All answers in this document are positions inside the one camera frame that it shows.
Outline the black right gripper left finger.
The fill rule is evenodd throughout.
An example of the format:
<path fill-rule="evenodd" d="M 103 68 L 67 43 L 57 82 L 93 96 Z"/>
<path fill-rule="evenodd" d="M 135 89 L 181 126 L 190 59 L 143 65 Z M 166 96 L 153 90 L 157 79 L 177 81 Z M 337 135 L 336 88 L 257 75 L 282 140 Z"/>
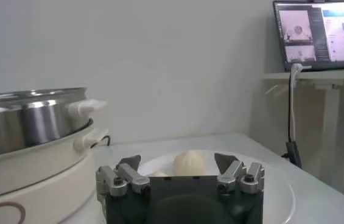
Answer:
<path fill-rule="evenodd" d="M 149 195 L 150 178 L 138 173 L 141 155 L 122 158 L 114 168 L 100 166 L 96 171 L 96 195 L 105 201 L 107 195 L 123 197 L 130 188 L 134 193 Z"/>

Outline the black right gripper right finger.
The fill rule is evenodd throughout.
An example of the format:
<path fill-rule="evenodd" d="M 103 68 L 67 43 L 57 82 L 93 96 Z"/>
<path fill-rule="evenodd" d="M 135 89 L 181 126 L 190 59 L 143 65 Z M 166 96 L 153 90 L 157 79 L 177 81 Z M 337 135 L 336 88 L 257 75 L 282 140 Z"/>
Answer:
<path fill-rule="evenodd" d="M 215 153 L 214 159 L 220 171 L 217 188 L 221 194 L 229 194 L 239 189 L 246 194 L 257 194 L 264 189 L 265 169 L 253 162 L 249 169 L 235 156 Z"/>

